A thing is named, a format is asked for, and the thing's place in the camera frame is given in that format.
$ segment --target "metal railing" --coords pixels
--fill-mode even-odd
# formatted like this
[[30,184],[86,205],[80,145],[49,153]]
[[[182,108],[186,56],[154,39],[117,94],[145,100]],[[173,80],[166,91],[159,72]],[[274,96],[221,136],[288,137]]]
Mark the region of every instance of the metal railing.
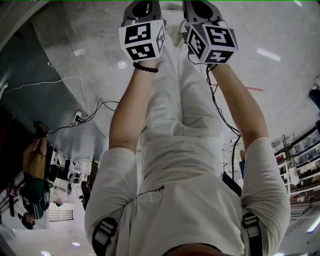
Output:
[[73,219],[73,210],[49,210],[49,222],[64,222]]

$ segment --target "round ceiling light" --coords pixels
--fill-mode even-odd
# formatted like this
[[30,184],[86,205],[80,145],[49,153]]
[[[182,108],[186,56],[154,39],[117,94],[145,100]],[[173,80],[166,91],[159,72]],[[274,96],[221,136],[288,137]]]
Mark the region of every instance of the round ceiling light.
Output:
[[128,63],[126,62],[126,61],[124,61],[124,60],[121,60],[121,61],[119,61],[118,62],[118,68],[119,69],[125,69],[125,68],[127,68],[128,67]]
[[47,252],[47,251],[42,251],[41,255],[42,256],[51,256],[51,254],[49,252]]
[[78,242],[73,242],[72,245],[75,246],[75,247],[79,247],[79,246],[80,246],[80,243],[78,243]]

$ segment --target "black beaded bracelet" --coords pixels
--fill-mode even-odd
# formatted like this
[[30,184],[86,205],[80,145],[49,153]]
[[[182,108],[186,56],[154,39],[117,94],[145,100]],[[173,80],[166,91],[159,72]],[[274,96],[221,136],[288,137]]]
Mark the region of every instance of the black beaded bracelet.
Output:
[[157,68],[151,68],[151,67],[141,66],[141,65],[139,65],[139,64],[136,63],[136,62],[133,63],[133,66],[134,66],[136,69],[143,70],[143,71],[148,71],[148,72],[153,72],[153,73],[157,73],[157,72],[159,71]]

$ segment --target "ceiling light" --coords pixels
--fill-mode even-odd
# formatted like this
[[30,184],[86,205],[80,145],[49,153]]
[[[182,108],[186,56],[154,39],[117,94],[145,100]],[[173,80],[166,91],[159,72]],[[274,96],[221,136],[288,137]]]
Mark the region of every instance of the ceiling light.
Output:
[[73,242],[72,245],[75,246],[75,247],[79,247],[79,246],[80,246],[80,243],[78,243],[78,242]]
[[301,2],[300,1],[294,1],[298,6],[302,6]]
[[119,61],[118,62],[118,68],[119,69],[125,69],[126,67],[128,67],[128,63],[126,62],[126,61],[124,61],[124,60],[121,60],[121,61]]
[[307,230],[307,234],[311,234],[315,231],[315,229],[319,226],[320,224],[320,216],[319,218],[316,219],[316,221],[312,224],[312,226]]
[[47,252],[47,251],[42,251],[41,255],[42,256],[51,256],[51,254],[49,252]]
[[275,61],[277,61],[277,62],[279,62],[280,59],[281,59],[280,56],[275,55],[275,54],[273,54],[273,53],[271,53],[271,52],[269,52],[269,51],[267,51],[267,50],[261,49],[261,48],[258,48],[258,50],[256,50],[256,52],[257,52],[258,54],[263,55],[263,56],[269,57],[270,59],[273,59],[273,60],[275,60]]

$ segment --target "power outlet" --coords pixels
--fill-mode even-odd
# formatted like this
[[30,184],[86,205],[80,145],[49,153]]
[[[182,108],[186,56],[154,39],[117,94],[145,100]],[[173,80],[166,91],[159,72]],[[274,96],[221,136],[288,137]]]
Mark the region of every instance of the power outlet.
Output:
[[80,118],[81,115],[82,115],[81,111],[77,111],[77,112],[75,113],[75,116],[74,116],[73,121],[74,121],[74,122],[77,122],[77,118]]

